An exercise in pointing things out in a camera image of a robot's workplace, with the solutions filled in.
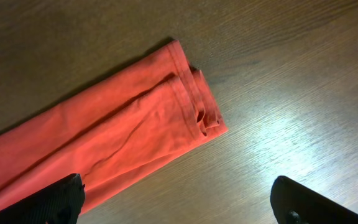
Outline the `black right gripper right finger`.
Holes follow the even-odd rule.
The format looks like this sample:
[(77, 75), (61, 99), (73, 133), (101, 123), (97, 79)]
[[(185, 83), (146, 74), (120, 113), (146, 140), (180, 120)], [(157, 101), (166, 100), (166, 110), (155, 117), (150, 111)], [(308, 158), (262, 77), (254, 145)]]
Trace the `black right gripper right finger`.
[(358, 214), (288, 178), (278, 176), (270, 204), (279, 224), (358, 224)]

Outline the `orange t-shirt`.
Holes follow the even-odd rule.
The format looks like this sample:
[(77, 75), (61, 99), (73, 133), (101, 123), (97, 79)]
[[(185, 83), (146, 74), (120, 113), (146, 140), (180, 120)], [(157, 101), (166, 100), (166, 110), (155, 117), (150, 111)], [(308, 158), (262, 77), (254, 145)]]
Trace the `orange t-shirt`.
[(0, 210), (80, 174), (83, 211), (227, 131), (174, 40), (0, 136)]

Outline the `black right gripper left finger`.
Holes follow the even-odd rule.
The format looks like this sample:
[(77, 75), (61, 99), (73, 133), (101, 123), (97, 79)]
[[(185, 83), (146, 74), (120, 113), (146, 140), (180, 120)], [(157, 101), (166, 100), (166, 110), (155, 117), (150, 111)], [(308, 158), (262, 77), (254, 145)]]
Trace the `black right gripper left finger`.
[(80, 174), (39, 190), (0, 211), (0, 224), (76, 224), (85, 202)]

